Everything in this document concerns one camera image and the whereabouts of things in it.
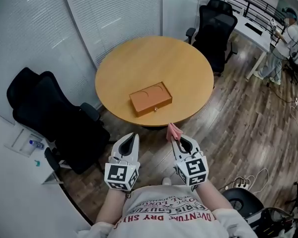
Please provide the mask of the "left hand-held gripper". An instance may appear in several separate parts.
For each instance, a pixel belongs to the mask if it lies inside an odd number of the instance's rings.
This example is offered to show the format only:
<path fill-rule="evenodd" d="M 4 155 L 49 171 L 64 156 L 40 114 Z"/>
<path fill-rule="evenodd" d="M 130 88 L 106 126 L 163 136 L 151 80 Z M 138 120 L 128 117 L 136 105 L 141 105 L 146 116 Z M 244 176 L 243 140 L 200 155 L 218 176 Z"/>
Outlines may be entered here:
<path fill-rule="evenodd" d="M 139 177 L 138 162 L 140 139 L 129 133 L 114 143 L 108 163 L 105 164 L 104 181 L 110 189 L 131 191 Z"/>

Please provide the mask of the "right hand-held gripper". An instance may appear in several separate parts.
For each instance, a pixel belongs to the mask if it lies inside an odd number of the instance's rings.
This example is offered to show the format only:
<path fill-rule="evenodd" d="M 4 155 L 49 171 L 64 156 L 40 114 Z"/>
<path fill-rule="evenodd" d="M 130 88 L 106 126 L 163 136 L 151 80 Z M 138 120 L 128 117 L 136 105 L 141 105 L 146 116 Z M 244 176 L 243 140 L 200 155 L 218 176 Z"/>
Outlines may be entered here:
<path fill-rule="evenodd" d="M 176 173 L 186 186 L 197 186 L 206 181 L 209 174 L 206 156 L 200 152 L 198 142 L 182 135 L 180 139 L 171 137 L 171 145 L 175 157 L 174 167 Z"/>

